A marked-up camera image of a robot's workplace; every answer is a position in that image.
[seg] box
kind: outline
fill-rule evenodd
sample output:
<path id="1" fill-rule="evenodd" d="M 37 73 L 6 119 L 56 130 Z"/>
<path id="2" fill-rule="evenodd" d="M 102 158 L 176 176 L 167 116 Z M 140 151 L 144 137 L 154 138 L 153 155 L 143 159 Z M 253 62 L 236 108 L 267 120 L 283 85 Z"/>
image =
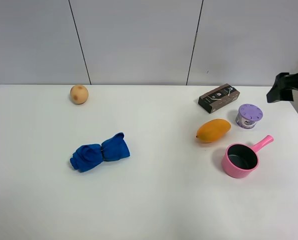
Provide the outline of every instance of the box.
<path id="1" fill-rule="evenodd" d="M 237 89 L 229 84 L 225 84 L 200 96 L 198 104 L 211 114 L 235 101 L 239 94 L 240 92 Z"/>

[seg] tabletop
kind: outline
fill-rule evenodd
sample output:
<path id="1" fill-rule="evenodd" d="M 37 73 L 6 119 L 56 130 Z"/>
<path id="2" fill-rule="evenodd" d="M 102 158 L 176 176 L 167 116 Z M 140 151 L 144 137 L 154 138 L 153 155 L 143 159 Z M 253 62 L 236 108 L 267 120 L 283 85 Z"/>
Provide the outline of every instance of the tabletop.
<path id="1" fill-rule="evenodd" d="M 269 87 L 237 86 L 239 98 L 209 114 L 198 97 L 214 86 L 0 85 L 0 240 L 298 239 L 298 114 L 267 103 Z M 262 109 L 253 129 L 235 123 L 242 104 Z M 198 128 L 225 119 L 210 144 Z M 131 156 L 87 172 L 70 157 L 123 132 Z M 248 177 L 226 175 L 233 143 L 274 137 Z"/>

